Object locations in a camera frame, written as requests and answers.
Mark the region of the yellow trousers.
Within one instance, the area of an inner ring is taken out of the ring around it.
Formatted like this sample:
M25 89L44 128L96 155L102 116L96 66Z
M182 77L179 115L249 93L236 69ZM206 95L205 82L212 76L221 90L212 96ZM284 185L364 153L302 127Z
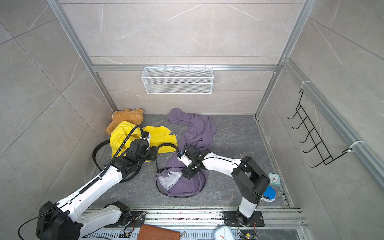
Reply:
M125 138L131 132L131 130L136 125L123 121L121 122L111 133L110 136L110 147L112 148L113 157L119 147L122 145ZM143 128L145 132L148 132L151 135L150 146L158 147L160 144L171 143L175 146L178 146L176 135L171 135L171 130L166 127L152 127L146 126ZM123 151L129 148L132 141L139 139L141 137L141 130L137 128L129 137L125 146L121 149L118 156L122 154Z

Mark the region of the purple jacket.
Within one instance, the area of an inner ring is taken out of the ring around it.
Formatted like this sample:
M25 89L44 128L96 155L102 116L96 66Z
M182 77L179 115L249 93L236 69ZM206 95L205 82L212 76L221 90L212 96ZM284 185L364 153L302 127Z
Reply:
M210 116L172 109L168 114L168 120L171 123L189 126L178 142L177 152L184 151L190 145L201 153L211 148L217 127ZM209 172L201 169L189 180L182 174L182 169L185 167L186 165L178 160L178 155L174 155L156 176L159 192L173 198L189 198L200 193L208 180Z

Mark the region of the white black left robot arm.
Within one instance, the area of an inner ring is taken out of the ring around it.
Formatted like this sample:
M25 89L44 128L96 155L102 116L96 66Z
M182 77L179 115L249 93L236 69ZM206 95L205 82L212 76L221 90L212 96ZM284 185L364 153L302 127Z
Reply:
M112 224L127 225L130 208L121 202L85 214L99 197L120 182L133 179L144 162L156 156L151 134L135 126L107 166L91 181L57 203L48 201L39 210L36 236L40 240L78 240Z

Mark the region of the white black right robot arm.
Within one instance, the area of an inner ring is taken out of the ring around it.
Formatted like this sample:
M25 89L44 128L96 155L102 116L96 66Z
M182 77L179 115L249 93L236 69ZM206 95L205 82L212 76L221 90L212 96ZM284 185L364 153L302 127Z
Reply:
M185 165L182 174L188 180L201 170L216 171L233 178L243 196L239 207L231 216L236 225L249 226L255 221L255 209L259 202L271 199L265 196L271 180L251 157L231 159L213 152L202 153L190 145L178 153L178 160Z

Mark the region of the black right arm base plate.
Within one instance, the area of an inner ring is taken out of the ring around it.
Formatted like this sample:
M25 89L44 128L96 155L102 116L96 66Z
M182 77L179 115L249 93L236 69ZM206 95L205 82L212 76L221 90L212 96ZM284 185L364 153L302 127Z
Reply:
M229 227L264 227L264 217L262 212L254 211L251 217L247 218L239 211L224 211L222 212L224 224Z

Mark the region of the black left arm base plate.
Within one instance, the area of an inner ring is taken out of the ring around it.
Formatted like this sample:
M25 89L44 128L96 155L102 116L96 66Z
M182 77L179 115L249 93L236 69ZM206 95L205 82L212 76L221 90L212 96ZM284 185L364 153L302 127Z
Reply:
M121 228L141 227L145 222L146 215L146 211L124 213L117 225Z

